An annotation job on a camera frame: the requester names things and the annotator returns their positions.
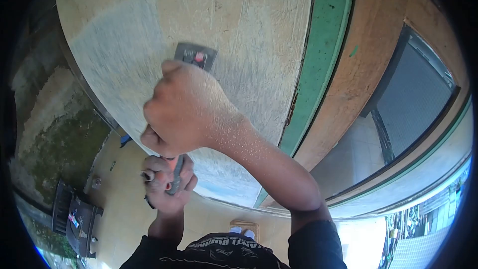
moss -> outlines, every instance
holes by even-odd
[[[82,109],[69,117],[78,105]],[[80,191],[85,187],[93,160],[110,132],[84,94],[74,96],[65,108],[65,116],[57,117],[35,137],[28,160],[20,160],[34,176],[35,188],[46,204],[53,203],[60,177]]]
[[[27,215],[22,214],[21,218],[37,247],[67,259],[76,259],[76,253],[65,236],[52,232],[49,227],[36,222]]]

white sock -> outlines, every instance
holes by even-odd
[[[249,238],[252,238],[252,239],[254,240],[255,234],[254,234],[254,232],[251,231],[251,230],[246,230],[246,231],[244,232],[244,236],[249,237]]]
[[[240,226],[233,226],[233,227],[229,230],[230,233],[238,233],[238,234],[240,234],[241,231],[242,231],[242,227],[240,227]]]

black t-shirt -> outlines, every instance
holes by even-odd
[[[314,221],[289,238],[290,268],[347,268],[335,224]],[[270,248],[237,233],[209,234],[181,251],[167,240],[143,236],[128,268],[289,268]]]

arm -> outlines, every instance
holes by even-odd
[[[165,192],[168,182],[174,181],[174,175],[167,162],[156,156],[149,156],[143,163],[143,172],[154,176],[145,182],[146,195],[152,206],[157,209],[156,219],[148,229],[148,237],[167,240],[175,248],[182,240],[184,231],[184,206],[190,199],[191,191],[197,183],[193,172],[193,162],[188,155],[180,172],[181,182],[174,195]]]
[[[272,198],[291,212],[292,233],[314,220],[332,220],[314,178],[298,162],[263,139],[247,118],[233,124],[213,149],[242,165]]]
[[[264,140],[211,75],[176,61],[162,68],[164,78],[144,105],[149,124],[141,137],[144,145],[165,157],[200,147],[224,153],[290,210],[293,233],[311,221],[331,220],[310,173]]]
[[[158,211],[156,219],[148,228],[148,237],[168,239],[176,247],[181,243],[184,232],[184,209],[176,214]]]

fist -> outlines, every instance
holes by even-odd
[[[179,61],[162,64],[163,79],[144,104],[148,123],[141,142],[172,158],[200,147],[215,148],[220,134],[243,116],[206,71]]]
[[[166,192],[169,182],[174,181],[174,173],[168,163],[157,156],[149,156],[143,162],[142,172],[151,180],[144,182],[149,203],[164,214],[176,214],[182,210],[191,197],[191,191],[197,184],[193,171],[194,163],[188,155],[184,155],[179,176],[181,181],[174,195]]]

